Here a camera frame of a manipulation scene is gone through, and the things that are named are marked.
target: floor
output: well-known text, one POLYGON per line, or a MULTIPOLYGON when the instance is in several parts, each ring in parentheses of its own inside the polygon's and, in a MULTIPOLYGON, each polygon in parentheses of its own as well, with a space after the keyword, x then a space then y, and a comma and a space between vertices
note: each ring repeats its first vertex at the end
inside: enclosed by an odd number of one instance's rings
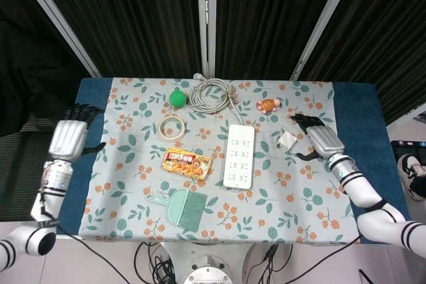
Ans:
MULTIPOLYGON (((426 124, 408 122, 389 134, 391 140, 426 140, 426 124)), ((407 199, 413 219, 426 222, 425 203, 414 203, 407 199)), ((0 238, 22 223, 0 223, 0 238)), ((99 243, 88 244, 109 259, 131 283, 141 283, 133 269, 133 255, 138 243, 99 243)), ((254 245, 246 260, 244 270, 259 263, 268 245, 254 245)), ((313 247, 295 245, 287 267, 275 273, 272 283, 285 283, 302 274, 321 258, 338 247, 313 247)), ((275 265, 280 267, 286 260, 290 247, 280 245, 275 257, 275 265)), ((166 256, 161 247, 158 254, 166 256)), ((137 257, 138 269, 147 279, 148 270, 146 247, 137 257)), ((390 245, 354 245, 334 255, 308 273, 296 283, 368 283, 360 279, 358 269, 362 269, 374 284, 426 283, 426 259, 407 250, 390 245)), ((255 268, 248 283, 257 283, 263 267, 255 268)), ((11 268, 0 273, 0 283, 56 284, 56 283, 123 283, 122 279, 101 259, 93 255, 80 243, 72 239, 58 239, 52 252, 46 257, 20 256, 11 268)))

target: orange toy turtle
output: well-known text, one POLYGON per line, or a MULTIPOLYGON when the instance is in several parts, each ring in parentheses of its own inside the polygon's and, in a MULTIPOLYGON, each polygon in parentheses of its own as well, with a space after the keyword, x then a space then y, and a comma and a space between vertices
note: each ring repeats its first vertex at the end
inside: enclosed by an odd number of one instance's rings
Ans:
POLYGON ((265 99, 258 101, 256 103, 256 107, 258 110, 262 110, 265 114, 269 111, 277 111, 277 107, 279 107, 281 102, 278 99, 265 99))

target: white power strip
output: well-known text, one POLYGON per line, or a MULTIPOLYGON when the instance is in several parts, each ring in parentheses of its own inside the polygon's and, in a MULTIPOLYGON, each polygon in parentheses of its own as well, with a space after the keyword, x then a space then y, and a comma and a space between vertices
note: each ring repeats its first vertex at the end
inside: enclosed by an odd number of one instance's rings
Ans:
POLYGON ((252 126, 230 125, 224 186, 245 190, 252 187, 254 133, 252 126))

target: brush handle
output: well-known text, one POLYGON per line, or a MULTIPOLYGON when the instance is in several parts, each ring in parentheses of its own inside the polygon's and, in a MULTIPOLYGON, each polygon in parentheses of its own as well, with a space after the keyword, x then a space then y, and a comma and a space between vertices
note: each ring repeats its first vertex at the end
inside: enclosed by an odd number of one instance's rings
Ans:
POLYGON ((154 202, 154 203, 160 204, 160 205, 162 205, 162 206, 168 206, 168 203, 169 203, 169 200, 168 200, 168 199, 164 199, 164 198, 162 198, 162 197, 160 197, 160 196, 152 196, 152 195, 150 195, 150 194, 148 194, 148 195, 146 196, 146 199, 147 199, 148 201, 151 201, 151 202, 154 202))

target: shoe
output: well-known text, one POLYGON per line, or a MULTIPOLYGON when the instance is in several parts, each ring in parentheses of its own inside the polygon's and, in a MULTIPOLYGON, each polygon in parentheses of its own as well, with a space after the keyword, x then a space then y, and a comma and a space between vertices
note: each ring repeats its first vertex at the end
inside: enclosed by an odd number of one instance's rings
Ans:
POLYGON ((404 154, 398 159, 398 172, 411 198, 415 201, 426 200, 426 168, 420 165, 418 159, 404 154))

